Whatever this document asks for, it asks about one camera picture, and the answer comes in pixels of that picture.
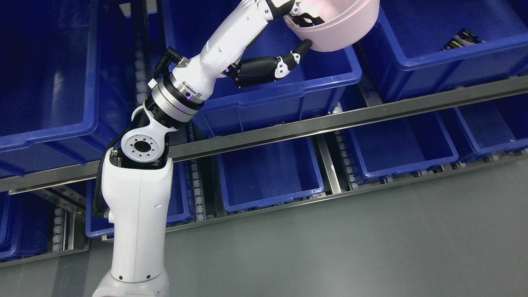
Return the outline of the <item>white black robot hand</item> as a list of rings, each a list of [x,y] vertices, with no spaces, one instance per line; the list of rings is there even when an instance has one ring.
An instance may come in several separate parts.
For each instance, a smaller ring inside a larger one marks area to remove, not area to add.
[[[200,83],[213,88],[217,79],[229,77],[241,88],[286,77],[310,51],[311,40],[302,40],[281,56],[241,59],[269,22],[285,16],[300,28],[325,23],[315,9],[301,0],[243,0],[204,45],[199,55]]]

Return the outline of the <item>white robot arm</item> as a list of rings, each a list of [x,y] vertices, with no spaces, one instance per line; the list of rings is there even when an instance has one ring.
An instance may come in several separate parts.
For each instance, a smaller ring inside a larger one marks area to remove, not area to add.
[[[114,225],[110,271],[95,297],[168,297],[165,228],[173,182],[168,134],[190,121],[211,96],[217,79],[243,50],[206,45],[191,59],[168,48],[134,110],[132,122],[104,152],[96,192]]]

